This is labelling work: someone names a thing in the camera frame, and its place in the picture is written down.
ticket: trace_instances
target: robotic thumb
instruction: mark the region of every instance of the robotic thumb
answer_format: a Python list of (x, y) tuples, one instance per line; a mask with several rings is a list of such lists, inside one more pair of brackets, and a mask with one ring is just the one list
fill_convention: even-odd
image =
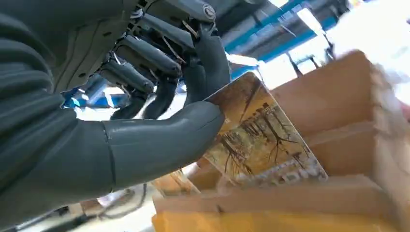
[(114, 190), (152, 180), (198, 160), (224, 119), (216, 105), (200, 101), (167, 120), (104, 122), (112, 152)]

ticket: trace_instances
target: cable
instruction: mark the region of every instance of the cable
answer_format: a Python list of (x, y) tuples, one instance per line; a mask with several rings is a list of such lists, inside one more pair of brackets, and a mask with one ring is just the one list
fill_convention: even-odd
[(59, 224), (55, 227), (46, 229), (45, 231), (42, 232), (66, 232), (66, 231), (70, 231), (73, 229), (78, 228), (79, 226), (95, 219), (96, 216), (95, 215), (91, 215), (91, 216), (87, 216), (85, 214), (78, 216), (70, 221), (64, 222), (62, 224)]
[(186, 64), (186, 62), (184, 61), (183, 58), (181, 58), (178, 53), (176, 53), (176, 51), (171, 47), (171, 45), (169, 44), (169, 42), (166, 40), (165, 36), (162, 36), (162, 39), (164, 40), (165, 44), (168, 46), (169, 50), (171, 50), (171, 52), (174, 54), (174, 56), (181, 61), (182, 63)]
[[(117, 199), (117, 200), (113, 201), (108, 207), (106, 207), (101, 213), (99, 213), (99, 214), (97, 215), (97, 217), (98, 217), (98, 218), (101, 218), (101, 219), (102, 219), (102, 218), (118, 219), (118, 218), (122, 218), (122, 217), (124, 217), (124, 216), (126, 216), (126, 215), (128, 215), (128, 214), (130, 214), (130, 213), (132, 213), (132, 212), (134, 212), (134, 211), (136, 211), (136, 210), (138, 210), (138, 209), (141, 208), (142, 205), (144, 204), (144, 201), (145, 201), (145, 198), (146, 198), (146, 189), (147, 189), (147, 184), (144, 183), (144, 184), (143, 184), (142, 196), (141, 196), (140, 202), (138, 203), (138, 205), (137, 205), (136, 207), (134, 207), (134, 208), (132, 208), (132, 209), (129, 209), (129, 210), (127, 210), (127, 211), (118, 213), (118, 214), (114, 214), (114, 215), (107, 214), (107, 211), (109, 211), (110, 209), (112, 209), (112, 208), (118, 206), (118, 203), (121, 202), (121, 201), (123, 201), (123, 199)], [(132, 197), (135, 195), (135, 191), (132, 191), (132, 192), (133, 192), (133, 194), (132, 194), (132, 195), (129, 195), (129, 198), (127, 199), (127, 201), (126, 201), (126, 202), (122, 202), (122, 204), (128, 203), (128, 202), (132, 199)]]

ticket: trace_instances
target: blue beam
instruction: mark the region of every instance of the blue beam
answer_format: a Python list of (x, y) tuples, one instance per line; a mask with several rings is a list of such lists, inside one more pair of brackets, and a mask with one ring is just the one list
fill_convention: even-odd
[(281, 7), (281, 10), (278, 10), (277, 12), (275, 12), (268, 18), (264, 19), (259, 25), (251, 28), (250, 30), (248, 30), (247, 32), (245, 32), (244, 34), (240, 35), (238, 38), (236, 38), (235, 40), (227, 44), (225, 46), (225, 51), (227, 53), (230, 53), (233, 50), (235, 50), (237, 46), (245, 44), (249, 40), (250, 36), (252, 36), (253, 34), (260, 31), (262, 28), (272, 23), (278, 23), (279, 22), (278, 18), (283, 16), (288, 11), (292, 10), (295, 6), (303, 3), (304, 1), (306, 0), (290, 0), (288, 3), (286, 3), (285, 5)]
[[(323, 22), (321, 22), (321, 25), (324, 30), (329, 30), (336, 24), (336, 21), (334, 18), (327, 18)], [(303, 42), (306, 42), (310, 39), (313, 39), (316, 37), (316, 34), (312, 30), (308, 30), (307, 32), (299, 35), (296, 38), (293, 38), (292, 40), (288, 41), (287, 43), (282, 44), (281, 46), (278, 46), (276, 49), (274, 49), (272, 52), (265, 54), (261, 57), (258, 58), (258, 60), (262, 60), (264, 62), (269, 62), (273, 60), (274, 58), (282, 55), (283, 53), (292, 50), (293, 48), (297, 47), (298, 45), (302, 44)], [(235, 70), (231, 74), (231, 79), (234, 80), (238, 78), (240, 75), (246, 73), (247, 71), (253, 70), (253, 68), (249, 66), (241, 67), (237, 70)]]
[[(127, 98), (126, 94), (112, 94), (111, 95), (111, 99), (113, 100), (113, 104), (115, 107), (117, 107), (118, 104), (126, 98)], [(95, 107), (106, 107), (108, 106), (107, 98), (100, 97), (92, 105), (94, 105)]]

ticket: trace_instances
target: black cable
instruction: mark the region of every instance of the black cable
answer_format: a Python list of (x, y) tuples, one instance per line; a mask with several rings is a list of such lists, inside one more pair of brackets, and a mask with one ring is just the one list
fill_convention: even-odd
[(87, 223), (87, 222), (89, 222), (89, 221), (91, 221), (95, 218), (96, 218), (95, 215), (87, 216), (87, 215), (83, 214), (79, 217), (76, 217), (76, 218), (70, 220), (70, 221), (67, 221), (67, 222), (59, 224), (55, 227), (49, 228), (49, 229), (47, 229), (43, 232), (66, 232), (66, 231), (70, 231), (70, 230), (73, 230), (75, 228), (78, 228), (79, 226), (81, 226), (81, 225), (83, 225), (83, 224), (85, 224), (85, 223)]
[(262, 24), (262, 22), (260, 21), (260, 19), (258, 19), (258, 17), (256, 16), (256, 14), (253, 13), (251, 16), (252, 16), (253, 20), (255, 20), (255, 24), (256, 24), (258, 27), (261, 28), (261, 27), (263, 26), (263, 24)]
[(29, 227), (35, 226), (35, 225), (45, 221), (46, 219), (50, 218), (53, 214), (54, 214), (54, 212), (52, 212), (50, 214), (47, 214), (47, 215), (44, 215), (42, 217), (38, 217), (38, 218), (36, 218), (32, 221), (29, 221), (29, 222), (26, 222), (26, 223), (20, 225), (20, 226), (17, 226), (15, 228), (15, 231), (22, 231), (22, 230), (25, 230)]
[[(117, 199), (116, 201), (112, 202), (108, 207), (106, 207), (101, 213), (99, 213), (99, 214), (97, 215), (97, 217), (98, 217), (98, 218), (101, 218), (101, 219), (103, 219), (103, 218), (107, 218), (107, 219), (118, 219), (118, 218), (122, 218), (122, 217), (124, 217), (124, 216), (126, 216), (126, 215), (128, 215), (128, 214), (130, 214), (130, 213), (132, 213), (132, 212), (134, 212), (134, 211), (136, 211), (136, 210), (138, 210), (138, 209), (140, 209), (140, 208), (142, 207), (142, 205), (144, 204), (144, 201), (145, 201), (145, 198), (146, 198), (146, 188), (147, 188), (147, 184), (144, 183), (144, 184), (143, 184), (142, 196), (141, 196), (140, 202), (138, 203), (138, 205), (137, 205), (136, 207), (134, 207), (134, 208), (132, 208), (132, 209), (129, 209), (129, 210), (127, 210), (127, 211), (118, 213), (118, 214), (114, 214), (114, 215), (107, 214), (107, 211), (109, 211), (110, 209), (112, 209), (112, 208), (118, 206), (118, 202), (120, 202), (120, 199)], [(131, 196), (129, 197), (129, 199), (128, 199), (126, 202), (124, 202), (124, 203), (129, 202), (134, 195), (135, 195), (135, 192), (134, 192), (134, 194), (131, 195)]]

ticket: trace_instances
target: cardboard divider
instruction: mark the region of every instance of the cardboard divider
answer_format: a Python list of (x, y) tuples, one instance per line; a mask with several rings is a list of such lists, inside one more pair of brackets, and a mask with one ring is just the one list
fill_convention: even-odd
[(390, 75), (375, 67), (375, 179), (399, 206), (403, 227), (410, 231), (410, 125), (392, 88), (400, 77)]
[(397, 210), (383, 190), (365, 176), (330, 177), (326, 182), (280, 188), (231, 189), (221, 194), (169, 197), (154, 201), (161, 212), (252, 212), (357, 215), (398, 225)]
[[(373, 176), (371, 74), (372, 64), (354, 51), (271, 90), (330, 176)], [(318, 142), (319, 135), (327, 139)]]

